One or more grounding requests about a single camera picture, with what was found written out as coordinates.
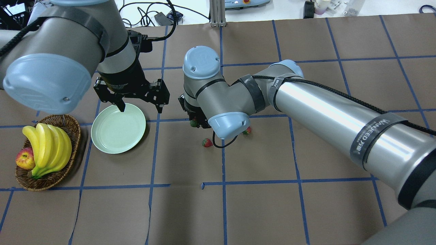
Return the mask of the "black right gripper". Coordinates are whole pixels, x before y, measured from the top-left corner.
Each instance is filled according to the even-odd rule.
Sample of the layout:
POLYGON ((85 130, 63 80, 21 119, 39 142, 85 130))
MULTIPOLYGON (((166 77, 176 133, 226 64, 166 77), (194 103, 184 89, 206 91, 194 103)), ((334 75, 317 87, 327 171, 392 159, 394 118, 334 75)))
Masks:
POLYGON ((208 123, 208 119, 206 118, 201 107, 195 107, 189 104, 187 99, 185 99, 184 95, 180 95, 178 97, 178 101, 181 105, 182 110, 187 113, 189 120, 195 119, 200 127, 203 129, 211 128, 210 124, 208 123))

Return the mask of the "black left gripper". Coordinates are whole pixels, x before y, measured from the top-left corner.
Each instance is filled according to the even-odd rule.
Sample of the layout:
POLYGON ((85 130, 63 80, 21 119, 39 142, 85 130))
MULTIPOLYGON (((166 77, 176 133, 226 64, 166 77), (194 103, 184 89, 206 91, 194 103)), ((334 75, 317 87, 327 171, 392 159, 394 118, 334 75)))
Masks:
POLYGON ((95 83, 93 88, 102 102, 112 102, 120 112, 124 112, 126 104, 123 98, 141 99, 155 105, 157 113, 161 114, 169 103, 170 93, 165 82, 157 79, 158 85, 152 85, 146 79, 138 60, 124 71, 109 74, 99 72, 101 83, 95 83))

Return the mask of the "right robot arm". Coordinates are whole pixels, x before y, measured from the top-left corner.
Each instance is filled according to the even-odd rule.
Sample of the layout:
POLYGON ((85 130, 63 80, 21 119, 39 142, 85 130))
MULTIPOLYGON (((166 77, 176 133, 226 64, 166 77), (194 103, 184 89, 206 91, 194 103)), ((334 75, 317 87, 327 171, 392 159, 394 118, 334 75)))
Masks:
POLYGON ((435 244, 435 131, 306 80, 292 60, 229 85, 215 50, 196 46, 182 69, 183 110, 217 137, 232 140, 249 127, 250 115, 271 106, 391 187, 407 211, 365 244, 435 244))

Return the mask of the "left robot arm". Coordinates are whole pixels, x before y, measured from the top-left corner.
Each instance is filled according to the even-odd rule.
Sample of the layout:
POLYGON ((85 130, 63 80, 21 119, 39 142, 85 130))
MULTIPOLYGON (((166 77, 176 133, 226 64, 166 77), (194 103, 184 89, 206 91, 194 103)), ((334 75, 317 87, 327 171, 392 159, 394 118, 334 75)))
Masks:
POLYGON ((97 72, 101 102, 124 112, 124 98, 140 99, 162 113, 168 88, 163 79, 146 79, 139 56, 165 38, 126 29, 113 0, 52 3, 24 29, 1 31, 1 90, 33 110, 67 114, 97 72))

